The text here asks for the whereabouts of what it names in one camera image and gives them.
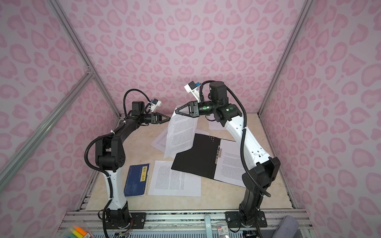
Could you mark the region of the orange and black folder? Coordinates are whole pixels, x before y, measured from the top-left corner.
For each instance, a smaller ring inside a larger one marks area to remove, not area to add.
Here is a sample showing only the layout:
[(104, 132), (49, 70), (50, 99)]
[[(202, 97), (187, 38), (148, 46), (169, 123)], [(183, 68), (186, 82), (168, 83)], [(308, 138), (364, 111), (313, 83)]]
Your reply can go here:
[(195, 134), (191, 149), (178, 153), (172, 170), (214, 179), (223, 139)]

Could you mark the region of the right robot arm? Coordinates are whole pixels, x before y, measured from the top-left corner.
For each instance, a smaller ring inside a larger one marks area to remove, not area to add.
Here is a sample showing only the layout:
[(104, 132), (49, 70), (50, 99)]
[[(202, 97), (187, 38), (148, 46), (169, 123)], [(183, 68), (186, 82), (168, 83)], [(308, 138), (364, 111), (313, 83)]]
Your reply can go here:
[(261, 203), (265, 196), (271, 196), (267, 189), (276, 179), (280, 160), (271, 157), (251, 133), (247, 125), (247, 112), (233, 91), (222, 81), (208, 80), (206, 84), (209, 85), (207, 101), (202, 92), (204, 83), (192, 81), (184, 86), (196, 100), (182, 105), (175, 113), (190, 118), (213, 115), (232, 135), (240, 148), (240, 160), (244, 169), (242, 179), (246, 191), (236, 220), (231, 220), (229, 225), (233, 228), (265, 228), (267, 221), (261, 211)]

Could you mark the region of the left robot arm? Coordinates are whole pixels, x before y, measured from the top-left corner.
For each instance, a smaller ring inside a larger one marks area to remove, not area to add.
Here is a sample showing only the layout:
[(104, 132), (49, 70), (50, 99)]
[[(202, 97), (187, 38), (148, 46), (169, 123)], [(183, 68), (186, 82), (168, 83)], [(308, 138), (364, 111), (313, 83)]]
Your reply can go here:
[[(127, 111), (126, 99), (131, 92), (142, 94), (147, 102), (133, 101), (132, 109)], [(130, 230), (133, 227), (133, 218), (129, 212), (128, 202), (123, 192), (122, 167), (126, 161), (123, 147), (124, 141), (137, 129), (150, 124), (160, 125), (170, 121), (170, 117), (156, 112), (161, 101), (150, 98), (139, 89), (128, 90), (123, 97), (125, 117), (110, 133), (101, 135), (92, 140), (84, 152), (86, 165), (103, 174), (106, 181), (108, 201), (101, 210), (103, 232), (112, 228)]]

